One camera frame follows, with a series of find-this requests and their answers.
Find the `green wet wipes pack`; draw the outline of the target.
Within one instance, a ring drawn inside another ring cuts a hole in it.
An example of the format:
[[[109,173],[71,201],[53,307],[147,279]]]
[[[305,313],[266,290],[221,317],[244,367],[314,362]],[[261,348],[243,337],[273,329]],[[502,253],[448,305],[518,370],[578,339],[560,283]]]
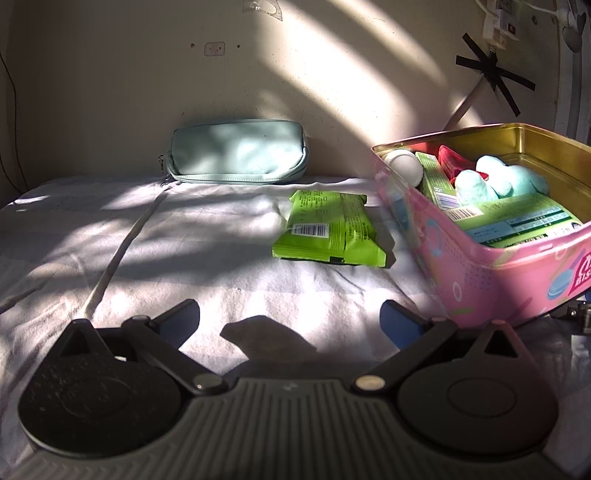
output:
[[[287,226],[271,247],[273,257],[383,268],[387,253],[366,211],[367,197],[297,190]]]

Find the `pink biscuit tin box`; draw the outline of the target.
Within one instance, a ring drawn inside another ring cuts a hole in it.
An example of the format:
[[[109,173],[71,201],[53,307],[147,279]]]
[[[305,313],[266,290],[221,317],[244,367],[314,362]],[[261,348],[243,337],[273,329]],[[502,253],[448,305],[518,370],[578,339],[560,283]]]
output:
[[[395,149],[436,154],[442,145],[470,160],[491,154],[540,173],[552,198],[582,226],[505,249],[473,241],[385,161]],[[477,328],[491,319],[518,325],[589,290],[589,146],[537,126],[508,123],[411,137],[376,145],[373,152],[379,196],[458,325]]]

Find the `white orange pill bottle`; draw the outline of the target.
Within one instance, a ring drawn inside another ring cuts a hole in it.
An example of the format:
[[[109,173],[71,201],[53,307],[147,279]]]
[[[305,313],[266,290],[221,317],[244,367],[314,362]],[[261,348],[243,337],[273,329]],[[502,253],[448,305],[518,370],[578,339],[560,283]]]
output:
[[[424,167],[413,152],[395,149],[384,156],[384,161],[412,187],[417,188],[421,184]]]

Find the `mint green zipper pouch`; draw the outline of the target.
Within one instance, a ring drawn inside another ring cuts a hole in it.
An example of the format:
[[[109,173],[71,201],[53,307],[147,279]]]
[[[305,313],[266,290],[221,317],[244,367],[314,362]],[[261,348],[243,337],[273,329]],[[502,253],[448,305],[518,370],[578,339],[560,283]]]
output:
[[[277,184],[297,180],[310,161],[300,123],[245,119],[176,129],[161,156],[183,183]]]

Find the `green Crest toothpaste box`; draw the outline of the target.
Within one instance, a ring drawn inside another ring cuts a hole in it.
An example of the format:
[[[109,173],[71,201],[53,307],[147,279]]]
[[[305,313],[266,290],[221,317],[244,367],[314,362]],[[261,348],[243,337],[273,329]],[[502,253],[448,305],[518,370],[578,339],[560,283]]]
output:
[[[449,218],[459,222],[483,215],[477,206],[459,202],[455,188],[434,155],[416,152],[415,156],[424,170],[420,191]]]

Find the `red small packet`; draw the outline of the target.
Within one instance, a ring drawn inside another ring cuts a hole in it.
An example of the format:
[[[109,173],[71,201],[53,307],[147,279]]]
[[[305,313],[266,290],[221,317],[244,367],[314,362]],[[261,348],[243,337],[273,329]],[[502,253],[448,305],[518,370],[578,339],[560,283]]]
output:
[[[452,186],[456,186],[456,180],[463,171],[476,170],[475,162],[465,159],[445,145],[439,147],[437,159]]]

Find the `white bed sheet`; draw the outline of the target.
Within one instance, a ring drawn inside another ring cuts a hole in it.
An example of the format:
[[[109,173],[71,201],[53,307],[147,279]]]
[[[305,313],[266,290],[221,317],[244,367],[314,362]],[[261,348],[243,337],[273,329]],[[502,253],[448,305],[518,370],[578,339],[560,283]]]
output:
[[[293,186],[57,181],[1,214],[5,479],[586,479],[590,339],[561,315],[452,320],[370,181],[383,268],[273,257]],[[197,301],[179,351],[228,390],[192,395],[121,325]],[[394,300],[458,332],[383,393]]]

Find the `green flat package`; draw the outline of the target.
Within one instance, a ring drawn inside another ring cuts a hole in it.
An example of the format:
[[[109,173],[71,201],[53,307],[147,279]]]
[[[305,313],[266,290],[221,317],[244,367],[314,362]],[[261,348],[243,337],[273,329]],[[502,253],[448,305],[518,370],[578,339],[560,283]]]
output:
[[[539,193],[460,206],[446,215],[470,239],[491,248],[555,238],[583,225],[561,204]]]

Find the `mint plush toy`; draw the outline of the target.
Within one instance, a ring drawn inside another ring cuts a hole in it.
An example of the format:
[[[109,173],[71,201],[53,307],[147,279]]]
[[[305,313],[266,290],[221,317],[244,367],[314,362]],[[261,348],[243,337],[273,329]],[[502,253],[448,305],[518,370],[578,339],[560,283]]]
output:
[[[474,169],[463,170],[456,177],[455,190],[461,205],[535,193],[550,195],[550,187],[541,175],[520,165],[507,165],[490,155],[480,157]]]

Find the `black tape cross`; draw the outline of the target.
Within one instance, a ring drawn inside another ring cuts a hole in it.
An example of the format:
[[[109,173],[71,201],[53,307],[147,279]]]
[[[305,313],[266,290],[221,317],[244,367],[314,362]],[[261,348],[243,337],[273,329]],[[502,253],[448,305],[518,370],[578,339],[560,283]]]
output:
[[[456,65],[479,72],[491,86],[493,91],[498,90],[501,93],[514,116],[519,117],[521,115],[521,110],[507,87],[505,79],[523,86],[532,92],[536,90],[536,84],[521,75],[501,67],[498,64],[497,53],[493,50],[486,53],[468,33],[465,33],[462,36],[462,40],[475,55],[475,58],[457,55]]]

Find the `white power strip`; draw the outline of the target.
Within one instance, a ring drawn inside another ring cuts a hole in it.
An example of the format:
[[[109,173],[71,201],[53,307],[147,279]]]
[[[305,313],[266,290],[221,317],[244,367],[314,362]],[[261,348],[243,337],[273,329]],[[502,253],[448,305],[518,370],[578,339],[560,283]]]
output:
[[[506,50],[510,41],[519,41],[518,14],[522,7],[555,16],[557,11],[535,5],[531,1],[475,0],[485,14],[483,40],[491,47]]]

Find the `small wall sticker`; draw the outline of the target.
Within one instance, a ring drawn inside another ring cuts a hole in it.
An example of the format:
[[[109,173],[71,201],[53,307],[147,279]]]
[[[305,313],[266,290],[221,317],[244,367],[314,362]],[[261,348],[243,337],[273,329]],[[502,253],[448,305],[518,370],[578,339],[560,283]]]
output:
[[[225,43],[219,42],[207,42],[204,44],[204,55],[206,57],[221,57],[225,55]]]

